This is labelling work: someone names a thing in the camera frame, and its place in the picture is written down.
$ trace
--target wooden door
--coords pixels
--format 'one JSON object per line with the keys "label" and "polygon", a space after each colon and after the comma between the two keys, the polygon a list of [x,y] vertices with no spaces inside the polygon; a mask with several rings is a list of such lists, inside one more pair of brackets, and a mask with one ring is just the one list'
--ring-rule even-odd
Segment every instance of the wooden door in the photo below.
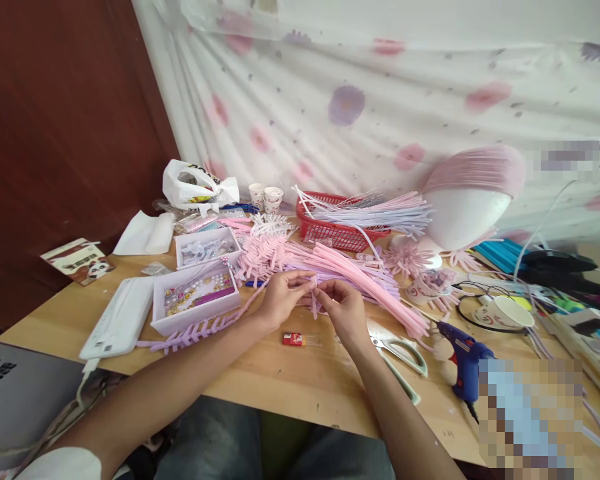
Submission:
{"label": "wooden door", "polygon": [[40,254],[110,253],[178,157],[130,0],[0,0],[0,329],[68,284]]}

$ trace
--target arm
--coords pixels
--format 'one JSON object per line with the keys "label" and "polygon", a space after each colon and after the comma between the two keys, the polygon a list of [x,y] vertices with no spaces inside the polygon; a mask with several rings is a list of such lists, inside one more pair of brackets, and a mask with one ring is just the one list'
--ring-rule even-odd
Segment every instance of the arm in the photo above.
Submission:
{"label": "arm", "polygon": [[355,363],[398,479],[464,479],[369,338],[360,292],[340,280],[314,291]]}
{"label": "arm", "polygon": [[110,479],[144,440],[174,421],[228,366],[277,330],[311,283],[314,272],[274,275],[258,310],[195,346],[162,358],[131,376],[63,435],[52,449],[82,447]]}

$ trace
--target person's left hand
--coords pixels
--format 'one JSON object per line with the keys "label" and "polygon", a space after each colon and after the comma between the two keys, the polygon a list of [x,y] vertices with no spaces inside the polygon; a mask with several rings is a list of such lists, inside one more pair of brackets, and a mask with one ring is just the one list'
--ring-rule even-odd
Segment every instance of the person's left hand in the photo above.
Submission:
{"label": "person's left hand", "polygon": [[271,277],[265,298],[253,314],[268,333],[278,330],[298,301],[311,292],[313,282],[306,277],[313,276],[312,271],[289,270]]}

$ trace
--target hot glue gun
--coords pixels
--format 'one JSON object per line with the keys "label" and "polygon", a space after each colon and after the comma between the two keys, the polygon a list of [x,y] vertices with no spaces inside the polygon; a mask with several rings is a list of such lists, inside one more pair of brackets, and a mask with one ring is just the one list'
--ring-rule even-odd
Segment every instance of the hot glue gun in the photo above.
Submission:
{"label": "hot glue gun", "polygon": [[484,344],[446,322],[437,324],[440,334],[451,342],[453,356],[449,359],[458,366],[458,378],[453,386],[456,397],[463,400],[473,418],[478,421],[473,402],[478,400],[478,362],[494,359],[493,352]]}

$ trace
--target white sleeve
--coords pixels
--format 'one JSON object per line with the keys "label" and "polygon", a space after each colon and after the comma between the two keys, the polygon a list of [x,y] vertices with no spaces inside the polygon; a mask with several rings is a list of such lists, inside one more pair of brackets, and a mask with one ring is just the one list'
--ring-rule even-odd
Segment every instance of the white sleeve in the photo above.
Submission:
{"label": "white sleeve", "polygon": [[36,459],[18,480],[100,480],[102,464],[92,452],[64,447]]}

